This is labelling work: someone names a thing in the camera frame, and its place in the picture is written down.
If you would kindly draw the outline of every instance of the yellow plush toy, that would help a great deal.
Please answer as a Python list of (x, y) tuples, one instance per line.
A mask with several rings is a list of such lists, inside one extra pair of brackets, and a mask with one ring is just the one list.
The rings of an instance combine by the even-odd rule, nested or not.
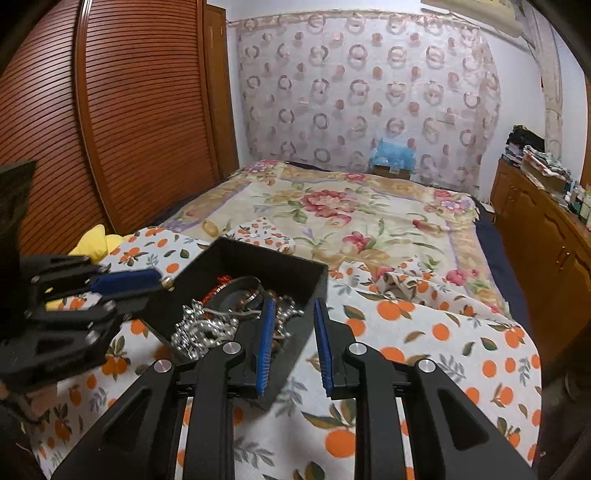
[[(96, 225), (82, 235), (78, 245), (69, 255), (88, 255), (91, 261), (97, 264), (130, 236), (105, 235), (105, 226)], [(60, 303), (61, 300), (50, 301), (46, 304), (46, 309), (57, 310)]]

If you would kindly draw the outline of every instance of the navy blue sheet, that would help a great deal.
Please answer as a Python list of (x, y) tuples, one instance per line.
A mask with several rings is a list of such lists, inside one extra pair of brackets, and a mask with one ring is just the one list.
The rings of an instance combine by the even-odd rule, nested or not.
[(509, 302), (513, 319), (519, 322), (525, 331), (531, 335), (527, 303), (505, 253), (501, 234), (492, 224), (482, 204), (476, 199), (474, 201), (480, 211), (480, 219), (475, 222), (476, 236), (491, 269), (492, 278), (495, 280), (503, 298)]

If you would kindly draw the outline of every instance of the curtain with circle pattern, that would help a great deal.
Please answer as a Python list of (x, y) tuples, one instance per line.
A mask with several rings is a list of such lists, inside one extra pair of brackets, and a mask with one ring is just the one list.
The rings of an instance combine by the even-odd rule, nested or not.
[(254, 159), (366, 171), (383, 139), (414, 151), (412, 180), (478, 193), (501, 105), (478, 27), (375, 11), (275, 15), (235, 27)]

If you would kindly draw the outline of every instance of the black box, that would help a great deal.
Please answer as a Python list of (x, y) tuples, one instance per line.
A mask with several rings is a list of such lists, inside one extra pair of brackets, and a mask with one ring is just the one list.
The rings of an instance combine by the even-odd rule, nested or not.
[[(252, 275), (261, 281), (264, 289), (291, 296), (298, 308), (304, 310), (303, 317), (292, 317), (285, 325), (292, 337), (272, 357), (265, 395), (256, 401), (261, 408), (269, 410), (312, 333), (314, 299), (326, 300), (328, 267), (220, 237), (174, 279), (173, 291), (163, 292), (150, 300), (142, 319), (161, 341), (169, 345), (174, 325), (183, 319), (183, 305), (190, 305), (191, 299), (202, 299), (217, 286), (217, 278), (222, 275), (232, 278)], [(181, 362), (189, 361), (180, 354), (177, 357)]]

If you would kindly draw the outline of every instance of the folded clothes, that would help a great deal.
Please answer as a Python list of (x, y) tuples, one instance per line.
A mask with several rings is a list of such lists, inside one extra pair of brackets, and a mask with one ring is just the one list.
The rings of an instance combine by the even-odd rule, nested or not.
[(543, 152), (537, 151), (535, 148), (533, 148), (530, 145), (526, 145), (523, 148), (523, 150), (526, 151), (527, 153), (529, 153), (537, 161), (544, 164), (544, 166), (548, 170), (550, 170), (551, 172), (554, 172), (554, 173), (557, 173), (560, 175), (564, 175), (565, 177), (570, 178), (570, 170), (568, 168), (565, 168), (562, 165), (560, 159), (557, 158), (551, 152), (543, 153)]

